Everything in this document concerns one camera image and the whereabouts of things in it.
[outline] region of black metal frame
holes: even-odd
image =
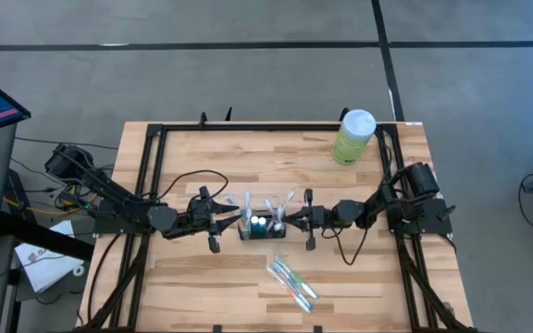
[[[341,113],[341,118],[346,114],[346,109]],[[229,121],[231,117],[231,110],[226,116],[226,120]],[[137,178],[137,187],[136,194],[141,195],[143,192],[143,184],[145,181],[145,176],[147,173],[147,166],[149,164],[149,157],[151,155],[151,145],[155,136],[158,136],[158,145],[157,151],[155,152],[155,165],[152,172],[152,184],[150,193],[152,197],[156,197],[157,189],[159,185],[159,178],[161,175],[161,168],[163,165],[164,151],[166,148],[167,134],[170,131],[203,131],[203,130],[255,130],[255,131],[338,131],[340,123],[329,123],[329,124],[302,124],[302,123],[236,123],[230,124],[228,122],[220,123],[207,123],[207,117],[205,113],[202,113],[201,120],[197,124],[150,124],[147,127],[145,134],[145,143],[143,146],[143,154],[141,160],[141,167],[139,170]],[[381,163],[383,165],[383,174],[385,179],[391,178],[391,169],[388,164],[390,158],[388,156],[388,151],[385,144],[386,136],[388,134],[391,138],[391,146],[393,155],[395,156],[397,168],[404,167],[403,155],[401,150],[401,145],[398,136],[398,130],[395,124],[378,124],[378,129],[376,135],[378,137],[379,151],[381,156]],[[407,191],[407,184],[403,180],[401,181],[401,186],[404,191]],[[392,208],[389,208],[387,211],[388,221],[390,228],[391,226],[396,225],[402,220],[400,213]],[[408,308],[409,322],[413,332],[455,332],[467,329],[464,325],[460,324],[455,320],[453,314],[445,307],[445,305],[440,301],[439,297],[435,294],[433,289],[428,285],[428,274],[425,265],[425,257],[423,255],[423,248],[419,237],[413,237],[411,239],[415,260],[411,259],[407,248],[406,248],[406,238],[401,233],[394,233],[398,255],[401,265],[401,273],[403,278],[403,287],[404,287],[404,296],[406,299],[406,304]],[[129,265],[132,244],[134,236],[127,236],[127,242],[123,250],[123,256],[121,259],[120,266],[120,275],[118,277],[119,281],[122,281],[122,284],[125,283],[124,277],[127,274],[127,271],[132,268]],[[140,245],[139,251],[144,251],[145,253],[149,250],[149,235],[143,235],[142,242]],[[118,327],[118,317],[120,316],[120,302],[115,307],[111,319],[110,319],[110,328],[115,330],[121,330],[123,328],[130,329],[134,331],[137,323],[137,315],[139,312],[139,303],[141,299],[142,285],[143,285],[143,275],[144,275],[145,265],[141,265],[141,268],[136,274],[133,293],[131,295],[130,302],[130,312],[129,320],[127,327]],[[415,280],[417,285],[421,288],[423,292],[423,297],[425,300],[425,311],[428,321],[428,327],[422,327],[418,319],[418,310],[415,303],[415,291],[413,289],[412,278]],[[445,323],[446,329],[439,328],[438,320],[436,315]],[[221,326],[215,325],[214,331],[221,331]],[[322,331],[322,327],[315,327],[314,331]]]
[[[19,241],[84,261],[92,259],[93,245],[5,212],[0,212],[0,235],[13,235]]]

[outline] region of black cable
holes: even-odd
[[[24,169],[26,169],[27,171],[29,171],[29,172],[31,172],[31,173],[33,173],[33,174],[41,175],[41,176],[43,176],[43,177],[45,177],[45,178],[47,178],[47,179],[53,181],[54,183],[59,184],[59,185],[65,185],[65,184],[63,184],[62,182],[60,182],[60,181],[58,181],[58,180],[52,178],[51,176],[45,174],[45,173],[42,172],[42,171],[32,170],[31,168],[27,167],[25,164],[21,163],[19,160],[15,159],[14,157],[10,157],[10,159],[11,159],[13,162],[18,163],[21,167],[23,167]]]
[[[519,189],[517,190],[517,203],[519,204],[519,211],[522,212],[522,216],[524,217],[526,222],[533,228],[533,223],[529,220],[529,218],[527,218],[526,212],[524,211],[524,206],[522,205],[522,189],[524,187],[524,182],[530,177],[533,177],[533,173],[526,175],[519,183]]]
[[[61,298],[61,294],[58,294],[58,295],[56,295],[56,297],[55,297],[52,301],[50,301],[50,302],[41,301],[41,300],[38,299],[38,297],[35,298],[35,300],[36,300],[36,302],[38,302],[38,303],[40,303],[40,304],[42,304],[42,305],[51,305],[51,304],[55,304],[55,302],[58,301],[60,298]]]
[[[61,190],[63,187],[57,187],[57,188],[52,188],[52,187],[48,187],[46,189],[42,189],[42,190],[22,190],[23,192],[25,193],[38,193],[38,192],[43,192],[43,193],[51,193],[51,192],[54,192],[54,191],[57,191],[57,190]],[[12,190],[12,191],[15,191],[16,189],[14,188],[11,188],[9,186],[6,186],[6,189],[8,190]]]
[[[160,196],[154,198],[154,199],[150,199],[150,200],[144,200],[142,202],[136,202],[137,204],[151,204],[151,203],[154,203],[160,199],[162,199],[163,197],[165,197],[169,192],[170,190],[172,190],[172,188],[174,187],[174,185],[176,185],[176,183],[182,179],[183,177],[186,177],[186,176],[191,176],[191,175],[196,175],[196,174],[200,174],[200,173],[212,173],[214,175],[218,175],[220,176],[221,178],[223,178],[225,180],[225,183],[223,184],[223,186],[221,186],[221,188],[211,194],[211,196],[209,197],[209,199],[213,199],[215,198],[216,196],[218,196],[221,192],[223,192],[223,190],[225,190],[227,187],[228,187],[228,184],[229,184],[229,179],[223,175],[222,173],[220,172],[217,172],[215,170],[208,170],[208,169],[203,169],[203,170],[196,170],[196,171],[191,171],[191,172],[187,172],[187,173],[183,173],[181,175],[179,175],[178,177],[176,177],[174,180],[172,180],[172,183],[170,184],[170,186],[167,187],[167,190],[165,190]],[[191,198],[191,200],[195,199],[195,198],[198,198],[199,195],[195,195]]]
[[[458,254],[458,248],[455,247],[455,243],[453,242],[452,239],[450,239],[448,235],[440,234],[440,237],[445,239],[445,241],[447,241],[448,243],[450,243],[450,245],[453,247],[453,252]]]
[[[389,147],[389,145],[384,141],[384,146],[386,146],[386,151],[388,152],[388,170],[392,167],[392,149]]]
[[[80,326],[82,327],[83,326],[83,318],[81,318],[80,309],[78,309],[77,315],[78,315],[78,319],[80,319]]]
[[[46,206],[46,207],[55,208],[55,209],[58,209],[60,211],[65,211],[65,209],[63,207],[59,207],[59,206],[57,206],[55,204],[43,203],[43,202],[40,202],[40,201],[37,201],[37,200],[33,200],[33,199],[30,199],[30,198],[28,199],[28,202],[30,204],[41,204],[41,205]],[[81,213],[81,212],[75,212],[75,213],[72,213],[72,215],[89,216],[89,215]]]
[[[408,199],[408,193],[406,193],[405,191],[403,191],[401,189],[394,189],[394,190],[397,191],[398,193],[402,194],[403,198]]]
[[[81,170],[83,170],[85,173],[87,173],[88,175],[92,176],[93,178],[95,178],[96,180],[98,180],[105,188],[109,189],[110,191],[112,191],[113,193],[115,193],[116,195],[120,195],[119,193],[117,193],[114,189],[112,189],[110,186],[106,185],[105,182],[103,181],[100,181],[100,179],[94,175],[94,173],[86,168],[85,166],[82,166],[78,161],[76,161],[73,157],[69,156],[68,154],[65,154],[64,152],[61,152],[59,150],[55,150],[55,153],[57,154],[60,154],[61,156],[67,158],[67,160],[69,160],[70,162],[72,162],[73,164],[75,164],[77,167],[79,167]],[[123,198],[123,202],[130,202],[132,204],[153,204],[155,202],[158,202],[160,199],[162,199],[163,197],[165,197],[169,192],[170,190],[172,190],[172,188],[174,187],[174,185],[176,185],[176,182],[179,181],[181,178],[183,177],[186,177],[186,176],[190,176],[190,175],[195,175],[195,174],[199,174],[199,173],[212,173],[212,174],[215,174],[215,175],[218,175],[220,176],[221,178],[223,178],[225,180],[225,184],[223,184],[223,186],[221,187],[221,189],[219,189],[216,193],[212,194],[209,199],[213,199],[215,198],[216,196],[218,196],[221,192],[223,192],[223,190],[226,189],[226,187],[228,187],[228,184],[229,184],[229,179],[224,176],[222,173],[220,172],[217,172],[215,170],[207,170],[207,169],[203,169],[203,170],[196,170],[196,171],[191,171],[191,172],[187,172],[187,173],[183,173],[181,175],[179,175],[178,177],[176,177],[172,183],[170,184],[170,186],[167,188],[167,190],[165,190],[162,195],[154,198],[154,199],[150,199],[150,200],[142,200],[142,201],[135,201],[135,200],[132,200],[130,198]]]
[[[108,243],[108,246],[106,246],[106,249],[104,250],[104,253],[102,253],[102,257],[100,257],[100,262],[98,263],[98,266],[96,267],[96,270],[93,273],[92,286],[90,286],[90,295],[88,295],[88,322],[92,321],[93,288],[96,285],[96,280],[98,279],[98,274],[100,273],[100,268],[102,267],[102,264],[104,263],[104,260],[106,259],[106,256],[108,255],[108,252],[110,252],[110,249],[112,248],[112,245],[114,245],[115,242],[118,240],[118,237],[120,237],[120,234],[117,234],[110,241],[110,243]]]
[[[331,228],[333,234],[330,235],[330,236],[324,236],[324,232],[326,231],[327,229],[322,229],[322,232],[320,233],[320,236],[322,236],[323,239],[325,240],[330,240],[330,239],[333,239],[336,237],[336,235],[341,235],[341,232],[344,230],[343,228],[341,230],[339,230],[339,232],[337,232],[336,234],[334,233],[335,230],[333,228]]]
[[[35,261],[35,262],[33,262],[33,263],[29,263],[29,264],[27,264],[27,265],[21,265],[21,266],[19,267],[19,269],[23,269],[23,268],[25,268],[25,267],[28,267],[29,265],[34,265],[34,264],[36,264],[36,263],[41,262],[42,260],[60,259],[60,258],[64,258],[64,257],[66,257],[66,255],[60,255],[60,256],[57,256],[57,257],[45,257],[45,258],[40,258],[40,259],[38,259],[37,261]],[[9,274],[9,270],[10,270],[10,269],[8,268],[8,269],[6,269],[5,272],[1,272],[1,273],[0,273],[0,277],[3,276],[3,275],[5,275],[5,274]]]
[[[17,140],[26,141],[26,142],[52,143],[52,144],[60,144],[60,143],[64,143],[64,144],[82,145],[82,146],[95,147],[95,148],[102,148],[102,149],[118,150],[117,147],[110,147],[110,146],[105,146],[105,145],[102,145],[102,144],[94,144],[94,143],[82,143],[82,142],[56,142],[56,141],[50,141],[50,140],[39,140],[39,139],[22,138],[22,137],[19,137],[19,136],[17,136],[16,139],[17,139]]]
[[[357,247],[357,251],[355,252],[351,262],[348,262],[347,258],[344,256],[344,250],[342,249],[342,245],[341,245],[341,238],[339,237],[340,233],[337,233],[337,231],[333,228],[331,230],[332,232],[334,232],[334,237],[336,237],[337,243],[339,244],[339,251],[341,251],[342,261],[347,265],[353,265],[355,263],[355,260],[357,259],[357,255],[359,255],[359,252],[361,251],[361,248],[363,247],[363,243],[366,241],[367,232],[369,231],[369,229],[366,229],[363,232],[363,238],[361,239],[361,242],[359,243],[359,247]]]

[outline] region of wire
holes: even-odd
[[[388,152],[388,169],[392,166],[392,149],[390,149],[389,145],[384,141],[384,146],[386,146],[386,151]]]
[[[55,208],[55,209],[58,209],[58,210],[64,210],[62,207],[57,207],[57,206],[55,206],[53,204],[43,203],[43,202],[39,202],[39,201],[36,201],[36,200],[33,200],[33,199],[29,199],[29,202],[30,202],[30,204],[41,204],[41,205],[44,205],[44,206],[47,206],[47,207],[51,207],[51,208]],[[75,212],[73,214],[79,215],[79,216],[89,216],[89,215],[81,213],[81,212]]]
[[[96,280],[98,279],[98,274],[100,273],[100,268],[102,267],[102,263],[106,259],[106,256],[108,255],[108,252],[112,248],[112,245],[115,244],[115,242],[118,240],[118,237],[120,237],[120,234],[117,234],[111,241],[108,243],[108,246],[106,246],[106,249],[104,250],[104,253],[102,253],[102,257],[100,257],[100,263],[98,263],[98,266],[96,267],[95,272],[93,273],[92,278],[92,286],[90,286],[90,295],[88,295],[88,322],[92,321],[92,299],[93,299],[93,288],[96,285]]]
[[[357,251],[355,251],[355,254],[353,255],[353,259],[351,259],[351,262],[347,261],[347,258],[344,255],[344,250],[342,249],[342,245],[341,245],[341,238],[339,237],[339,235],[341,233],[337,232],[337,230],[335,230],[333,228],[331,228],[331,230],[332,230],[332,232],[334,232],[334,236],[332,236],[332,237],[335,237],[337,239],[337,243],[339,244],[339,251],[341,251],[342,261],[345,264],[347,264],[347,265],[353,265],[355,263],[355,260],[357,259],[357,255],[359,255],[359,252],[361,251],[361,248],[363,247],[363,243],[366,241],[367,232],[369,231],[369,229],[367,228],[363,232],[363,238],[361,239],[361,242],[359,243],[359,247],[357,247]]]
[[[50,141],[50,140],[39,140],[39,139],[22,138],[22,137],[19,137],[19,136],[17,136],[16,139],[17,139],[17,140],[26,141],[26,142],[52,143],[52,144],[60,144],[60,143],[64,143],[64,144],[82,145],[82,146],[95,147],[95,148],[102,148],[102,149],[118,150],[117,147],[110,147],[110,146],[105,146],[105,145],[102,145],[102,144],[94,144],[94,143],[83,143],[83,142],[56,142],[56,141]]]
[[[324,236],[324,232],[326,231],[327,229],[322,229],[322,233],[320,234],[320,236],[322,236],[323,239],[325,240],[330,240],[330,239],[333,239],[336,237],[336,235],[341,235],[341,232],[344,230],[343,228],[341,230],[339,230],[339,232],[337,232],[336,234],[334,234],[334,229],[332,230],[333,234],[331,236]]]
[[[448,243],[450,243],[450,245],[453,247],[453,252],[458,254],[458,248],[455,247],[455,243],[448,235],[440,234],[440,237],[445,239],[445,241],[447,241]]]
[[[61,259],[61,258],[64,258],[64,257],[66,257],[66,255],[60,255],[60,256],[57,256],[57,257],[45,257],[45,258],[40,258],[40,259],[38,259],[38,260],[35,261],[35,262],[29,263],[29,264],[27,264],[27,265],[22,265],[19,269],[26,268],[26,267],[28,267],[29,265],[34,265],[34,264],[39,263],[39,262],[41,262],[41,261],[43,261],[43,260]],[[5,272],[1,272],[1,273],[0,273],[0,277],[3,276],[3,275],[5,275],[5,274],[9,274],[9,269],[6,269]]]
[[[92,176],[93,178],[97,179],[98,181],[100,181],[100,179],[88,168],[86,168],[85,166],[82,166],[78,161],[76,161],[73,157],[69,156],[68,154],[65,154],[64,152],[61,152],[59,150],[55,150],[55,153],[57,154],[60,154],[61,156],[65,157],[67,160],[69,160],[70,162],[72,162],[73,164],[75,164],[78,168],[82,169],[85,173],[87,173],[88,175]],[[187,173],[183,173],[181,175],[179,175],[178,177],[176,177],[172,183],[170,184],[170,186],[167,188],[167,190],[165,190],[162,195],[154,198],[154,199],[150,199],[150,200],[142,200],[142,201],[135,201],[135,200],[132,200],[131,198],[128,198],[128,197],[124,197],[123,198],[123,203],[124,202],[130,202],[132,204],[152,204],[152,203],[155,203],[155,202],[158,202],[160,199],[162,199],[163,197],[165,197],[169,192],[170,190],[172,190],[172,188],[174,187],[174,185],[176,185],[176,182],[178,182],[181,178],[183,177],[186,177],[186,176],[190,176],[190,175],[195,175],[195,174],[199,174],[199,173],[212,173],[212,174],[215,174],[215,175],[218,175],[220,176],[221,178],[223,178],[225,180],[225,184],[221,187],[221,189],[219,189],[216,193],[214,193],[213,195],[211,195],[209,197],[209,199],[213,199],[215,198],[216,196],[218,196],[221,192],[223,192],[223,190],[226,189],[226,187],[228,187],[228,184],[229,184],[229,179],[227,177],[225,177],[222,173],[220,172],[217,172],[215,170],[207,170],[207,169],[203,169],[203,170],[196,170],[196,171],[191,171],[191,172],[187,172]],[[102,182],[100,181],[101,184],[104,185],[104,187],[106,187],[107,189],[111,190],[113,193],[115,193],[116,195],[120,195],[120,193],[117,193],[113,188],[111,188],[110,186],[106,185],[105,182]]]
[[[45,301],[41,301],[37,298],[35,298],[36,302],[42,304],[42,305],[51,305],[51,304],[55,304],[56,301],[58,301],[59,299],[61,298],[61,294],[57,294],[56,297],[50,301],[50,302],[45,302]]]
[[[96,197],[97,197],[97,194],[94,194],[92,196],[92,199],[90,199],[90,203],[92,203],[96,199]],[[13,200],[10,200],[10,199],[7,199],[6,197],[4,197],[4,201],[7,204],[11,204],[11,205],[13,205],[16,208],[19,208],[19,203],[16,203]],[[44,210],[44,209],[39,209],[39,208],[32,208],[32,207],[26,207],[26,210],[29,210],[29,211],[34,212],[34,213],[40,213],[40,214],[46,214],[46,215],[66,216],[66,215],[71,215],[71,214],[75,214],[75,213],[79,212],[81,210],[81,207],[71,209],[71,210],[69,210],[67,212],[55,212],[55,211],[49,211],[49,210]]]
[[[25,193],[37,193],[37,192],[44,192],[44,193],[50,193],[50,192],[54,192],[54,191],[57,191],[57,190],[61,190],[63,187],[57,187],[57,188],[52,188],[52,187],[48,187],[46,189],[42,189],[42,190],[22,190],[23,192]],[[12,191],[15,191],[16,189],[14,188],[11,188],[9,186],[6,186],[6,189],[8,190],[12,190]]]
[[[517,190],[517,203],[519,204],[519,211],[522,212],[522,216],[524,217],[526,222],[533,228],[533,223],[529,220],[529,218],[527,218],[526,212],[524,211],[524,206],[522,205],[522,189],[524,187],[524,182],[530,177],[533,177],[533,173],[526,175],[519,183],[519,189]]]
[[[78,319],[80,319],[80,326],[82,327],[83,326],[83,318],[81,318],[80,309],[78,309],[76,314],[78,315]]]
[[[401,189],[394,189],[395,191],[397,191],[398,193],[402,194],[403,195],[403,199],[408,199],[409,196],[408,196],[408,193],[406,193],[405,191],[401,190]]]
[[[23,168],[25,168],[26,170],[28,170],[29,172],[33,173],[33,174],[37,174],[37,175],[41,175],[51,181],[53,181],[54,183],[57,183],[59,185],[65,185],[63,184],[62,182],[52,178],[51,176],[45,174],[44,172],[42,171],[36,171],[36,170],[32,170],[31,168],[27,167],[25,164],[21,163],[19,160],[15,159],[14,157],[11,157],[11,160],[18,163],[19,165],[21,165]]]

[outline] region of black floor stripe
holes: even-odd
[[[391,92],[390,99],[394,111],[394,120],[404,121],[403,104],[400,101],[400,94],[398,93],[398,83],[396,82],[396,74],[394,73],[394,65],[392,64],[392,57],[388,45],[388,37],[386,36],[386,27],[384,25],[384,17],[381,14],[379,0],[371,0],[371,6],[374,9],[376,27],[378,28],[379,48],[381,50],[381,57],[384,62],[386,82],[388,83],[388,89],[390,89]]]
[[[127,43],[0,45],[0,51],[162,51],[162,50],[254,50],[254,49],[354,49],[379,47],[378,42],[231,42],[231,43]]]
[[[533,47],[533,41],[494,42],[390,42],[390,48],[516,48]]]

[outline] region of small bottle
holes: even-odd
[[[260,217],[258,219],[258,229],[260,230],[260,233],[267,232],[267,219],[266,218]]]
[[[342,120],[332,157],[342,165],[355,163],[376,131],[376,119],[365,110],[351,110]]]
[[[250,217],[250,230],[251,232],[258,232],[258,216]]]

